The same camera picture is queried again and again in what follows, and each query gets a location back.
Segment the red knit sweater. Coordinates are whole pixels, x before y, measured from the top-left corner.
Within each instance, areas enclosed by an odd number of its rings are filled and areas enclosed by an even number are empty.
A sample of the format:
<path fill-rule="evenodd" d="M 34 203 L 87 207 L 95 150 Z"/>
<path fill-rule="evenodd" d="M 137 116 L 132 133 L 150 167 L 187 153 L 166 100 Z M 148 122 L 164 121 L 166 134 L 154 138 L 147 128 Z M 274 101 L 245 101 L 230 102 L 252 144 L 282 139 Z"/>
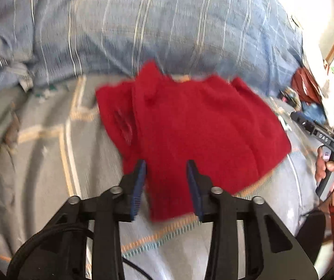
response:
<path fill-rule="evenodd" d="M 240 78 L 176 82 L 149 62 L 134 80 L 99 87 L 96 99 L 124 172 L 146 162 L 155 222 L 193 211 L 188 161 L 234 194 L 272 171 L 292 148 L 274 112 Z"/>

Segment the blue plaid pillow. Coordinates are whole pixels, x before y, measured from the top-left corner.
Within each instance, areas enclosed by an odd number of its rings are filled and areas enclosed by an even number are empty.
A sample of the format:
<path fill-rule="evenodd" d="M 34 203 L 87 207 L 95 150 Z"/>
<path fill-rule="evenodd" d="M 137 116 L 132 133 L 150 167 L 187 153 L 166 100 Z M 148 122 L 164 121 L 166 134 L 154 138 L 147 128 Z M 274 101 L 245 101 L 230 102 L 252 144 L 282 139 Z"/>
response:
<path fill-rule="evenodd" d="M 0 0 L 0 90 L 89 73 L 239 76 L 267 95 L 302 63 L 278 0 Z"/>

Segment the grey patterned bed sheet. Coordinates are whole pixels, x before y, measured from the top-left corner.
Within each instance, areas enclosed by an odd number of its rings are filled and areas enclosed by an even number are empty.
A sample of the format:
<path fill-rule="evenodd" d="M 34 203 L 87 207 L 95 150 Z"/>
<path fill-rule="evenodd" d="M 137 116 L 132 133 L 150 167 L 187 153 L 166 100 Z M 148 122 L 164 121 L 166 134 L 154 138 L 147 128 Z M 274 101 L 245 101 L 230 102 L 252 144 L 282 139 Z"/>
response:
<path fill-rule="evenodd" d="M 91 75 L 25 92 L 0 91 L 0 270 L 71 195 L 99 195 L 121 178 L 120 155 L 95 102 L 97 86 L 121 77 Z M 153 279 L 203 279 L 211 226 L 193 215 L 153 223 L 142 202 L 120 226 L 122 254 Z"/>

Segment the red plastic bag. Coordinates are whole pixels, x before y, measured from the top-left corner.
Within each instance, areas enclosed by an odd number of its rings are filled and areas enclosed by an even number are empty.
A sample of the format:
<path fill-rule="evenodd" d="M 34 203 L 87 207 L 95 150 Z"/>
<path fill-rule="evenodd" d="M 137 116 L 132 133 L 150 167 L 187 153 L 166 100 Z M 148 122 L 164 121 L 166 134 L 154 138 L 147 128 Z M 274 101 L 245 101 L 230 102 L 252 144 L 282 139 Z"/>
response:
<path fill-rule="evenodd" d="M 299 95 L 302 102 L 321 104 L 320 88 L 313 75 L 306 67 L 300 67 L 294 73 L 291 88 Z"/>

